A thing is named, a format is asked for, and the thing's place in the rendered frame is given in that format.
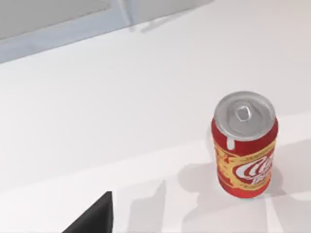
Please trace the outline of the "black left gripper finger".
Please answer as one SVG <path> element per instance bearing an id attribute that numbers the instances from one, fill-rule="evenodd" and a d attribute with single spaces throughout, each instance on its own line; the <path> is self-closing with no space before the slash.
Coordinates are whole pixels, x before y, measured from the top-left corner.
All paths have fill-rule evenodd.
<path id="1" fill-rule="evenodd" d="M 112 191 L 107 191 L 62 233 L 112 233 L 113 222 Z"/>

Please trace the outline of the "red and gold can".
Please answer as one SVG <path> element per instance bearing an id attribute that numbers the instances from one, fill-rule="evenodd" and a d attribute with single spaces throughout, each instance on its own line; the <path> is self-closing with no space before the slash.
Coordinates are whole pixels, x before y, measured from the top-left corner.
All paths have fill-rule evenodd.
<path id="1" fill-rule="evenodd" d="M 242 199 L 262 194 L 271 180 L 278 134 L 271 102 L 251 91 L 230 93 L 217 104 L 210 129 L 220 186 Z"/>

